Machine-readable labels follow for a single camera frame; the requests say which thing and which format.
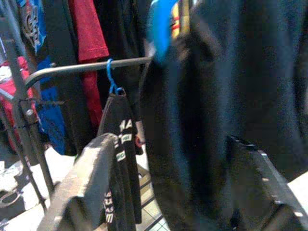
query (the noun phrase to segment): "black shirt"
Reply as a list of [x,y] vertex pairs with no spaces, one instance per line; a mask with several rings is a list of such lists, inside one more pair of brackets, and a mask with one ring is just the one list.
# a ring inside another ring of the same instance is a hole
[[[141,223],[140,186],[135,156],[140,153],[140,149],[135,146],[137,129],[125,95],[111,94],[108,98],[98,135],[106,132],[111,132],[118,137],[115,145],[117,162],[114,164],[116,179],[111,179],[114,183],[111,182],[110,186],[115,204],[115,216],[118,224],[121,223],[121,219],[126,220],[126,230],[135,230],[135,224]],[[117,193],[113,192],[115,181],[123,189],[122,192],[119,190]]]

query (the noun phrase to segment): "tile floor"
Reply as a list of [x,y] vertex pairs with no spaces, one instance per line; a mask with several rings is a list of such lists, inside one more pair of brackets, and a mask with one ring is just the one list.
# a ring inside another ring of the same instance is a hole
[[[151,197],[153,197],[152,188],[150,188],[142,195],[141,202],[144,203]],[[148,230],[148,227],[161,216],[162,213],[158,207],[156,200],[150,202],[146,207],[142,209],[142,224],[136,225],[137,231]],[[162,218],[157,224],[155,224],[151,229],[149,229],[149,231],[170,231],[170,229],[166,220]]]

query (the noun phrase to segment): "fabric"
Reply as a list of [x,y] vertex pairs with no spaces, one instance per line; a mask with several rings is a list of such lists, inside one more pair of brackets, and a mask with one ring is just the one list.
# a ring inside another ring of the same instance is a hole
[[308,170],[307,123],[296,108],[307,92],[306,53],[298,56],[306,7],[201,1],[190,33],[173,42],[165,63],[150,64],[141,117],[154,193],[171,230],[230,230],[227,135],[264,150],[288,180]]
[[152,0],[134,0],[137,13],[137,27],[140,38],[146,38],[149,10]]
[[110,190],[104,195],[101,223],[106,222],[109,231],[128,230],[126,218],[125,192],[120,166],[116,155],[112,166]]
[[[132,0],[102,1],[94,0],[101,28],[108,32],[104,38],[110,57],[114,60],[138,58],[144,56],[142,38],[138,33],[136,5]],[[126,90],[130,107],[136,120],[139,120],[139,80],[143,67],[133,65],[112,70],[116,84]],[[101,71],[98,78],[98,88],[104,107],[109,90],[106,71]]]
[[[93,0],[69,0],[78,37],[78,61],[92,63],[109,55]],[[82,79],[83,92],[93,128],[97,131],[102,106],[97,88],[97,72],[87,72]]]
[[[47,31],[44,9],[41,0],[18,0],[20,28],[27,54],[37,70],[50,67],[51,59],[48,51]],[[40,81],[41,99],[52,101],[58,99],[57,88],[51,85],[51,79]],[[49,136],[54,149],[60,153],[69,153],[65,148],[65,124],[61,108],[58,105],[37,105],[42,130]]]
[[120,177],[117,177],[117,180],[122,179],[122,183],[119,182],[119,184],[123,184],[122,193],[124,197],[122,199],[117,197],[118,193],[113,192],[113,186],[111,185],[111,193],[115,195],[113,197],[115,215],[118,222],[121,222],[121,219],[125,217],[123,214],[122,216],[117,216],[117,213],[123,213],[122,209],[124,207],[126,214],[125,230],[135,230],[135,224],[141,223],[141,196],[135,155],[141,154],[141,149],[137,148],[135,144],[137,129],[125,95],[111,94],[108,98],[98,135],[106,132],[111,132],[118,137],[115,151],[121,174]]
[[[75,36],[72,36],[74,32],[70,30],[72,19],[68,15],[67,0],[43,0],[43,7],[50,61],[57,66],[77,64]],[[65,122],[65,126],[62,126],[64,136],[60,135],[64,139],[64,151],[61,154],[80,155],[95,135],[82,91],[81,78],[78,74],[61,75],[41,85],[42,91],[52,88],[56,90],[55,98],[65,101],[61,107]]]

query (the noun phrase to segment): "clothing rack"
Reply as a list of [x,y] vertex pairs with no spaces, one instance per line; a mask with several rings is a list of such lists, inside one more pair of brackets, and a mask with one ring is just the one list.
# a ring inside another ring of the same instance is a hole
[[[18,134],[20,136],[21,142],[23,144],[25,155],[31,160],[37,158],[38,163],[41,166],[44,180],[46,182],[49,196],[54,191],[54,184],[51,179],[50,171],[47,165],[47,161],[44,155],[43,144],[39,138],[39,127],[36,124],[36,116],[34,111],[31,108],[31,104],[28,99],[27,90],[32,87],[36,82],[40,81],[45,77],[60,77],[60,74],[70,74],[70,73],[80,73],[87,71],[97,71],[102,70],[107,67],[107,62],[98,62],[92,64],[78,64],[78,65],[69,65],[69,66],[61,66],[61,67],[51,67],[43,70],[39,70],[33,74],[31,74],[25,81],[23,80],[20,68],[17,63],[17,54],[14,46],[14,40],[12,39],[12,35],[7,26],[6,19],[4,17],[0,17],[0,35],[2,37],[2,41],[7,53],[7,60],[10,64],[13,81],[16,87],[15,95],[7,93],[4,90],[0,89],[0,96],[2,96],[5,100],[12,103],[13,105],[13,117],[16,126],[18,127]],[[151,61],[151,57],[143,57],[143,58],[133,58],[133,59],[124,59],[118,61],[112,61],[112,68],[124,67],[130,65],[141,65],[146,64]],[[20,148],[18,148],[17,138],[13,132],[13,128],[8,122],[5,113],[1,113],[3,107],[1,105],[0,108],[0,119],[4,121],[6,129],[9,133],[10,138],[13,141],[14,147],[16,148],[16,152],[18,153],[19,158],[21,159],[24,167],[29,175],[30,181],[35,189],[35,192],[38,196],[40,204],[42,204],[43,208],[46,209],[44,199],[41,196],[37,184],[35,183],[32,172],[28,165],[26,164],[26,160],[23,152]]]

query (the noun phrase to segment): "blue hanger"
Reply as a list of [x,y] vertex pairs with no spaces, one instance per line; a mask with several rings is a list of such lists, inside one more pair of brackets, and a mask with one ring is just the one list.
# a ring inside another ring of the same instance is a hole
[[109,94],[111,93],[115,93],[117,95],[120,94],[120,91],[122,91],[122,88],[118,88],[114,79],[111,76],[111,62],[113,61],[113,59],[108,59],[107,61],[107,66],[106,66],[106,70],[107,70],[107,77],[109,79],[110,82],[110,89],[109,89]]
[[153,0],[150,8],[148,36],[156,49],[155,59],[162,63],[170,46],[170,15],[178,0]]

